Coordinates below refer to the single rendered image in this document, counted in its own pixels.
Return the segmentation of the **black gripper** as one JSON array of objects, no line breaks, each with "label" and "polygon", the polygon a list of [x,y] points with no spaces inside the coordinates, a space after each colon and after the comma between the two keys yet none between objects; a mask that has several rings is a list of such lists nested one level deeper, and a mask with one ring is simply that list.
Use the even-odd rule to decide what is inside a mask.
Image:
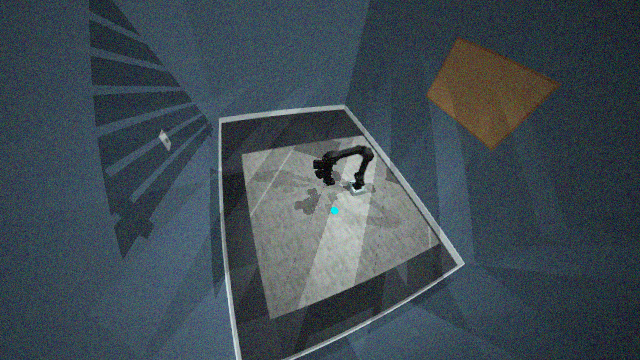
[{"label": "black gripper", "polygon": [[327,186],[334,185],[335,184],[335,180],[334,180],[334,178],[331,177],[331,175],[332,175],[331,171],[333,171],[333,169],[328,171],[328,170],[325,170],[324,167],[323,167],[323,170],[326,173],[326,175],[323,176],[323,180],[326,183],[326,185]]}]

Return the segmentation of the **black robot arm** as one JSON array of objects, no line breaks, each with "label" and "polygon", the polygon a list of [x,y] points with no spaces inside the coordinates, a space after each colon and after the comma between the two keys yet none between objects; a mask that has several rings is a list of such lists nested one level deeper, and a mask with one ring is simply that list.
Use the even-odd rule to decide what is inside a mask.
[{"label": "black robot arm", "polygon": [[352,184],[355,190],[362,189],[362,186],[365,186],[365,170],[368,165],[368,162],[371,161],[374,157],[374,154],[371,148],[367,148],[365,146],[356,145],[351,148],[347,148],[340,151],[328,151],[325,155],[322,156],[322,160],[315,159],[313,161],[313,168],[318,169],[314,173],[318,179],[322,179],[324,175],[326,175],[325,170],[332,170],[333,165],[336,165],[337,161],[341,158],[348,157],[351,155],[360,154],[362,156],[362,163],[359,169],[359,172],[355,172],[355,180],[356,182]]}]

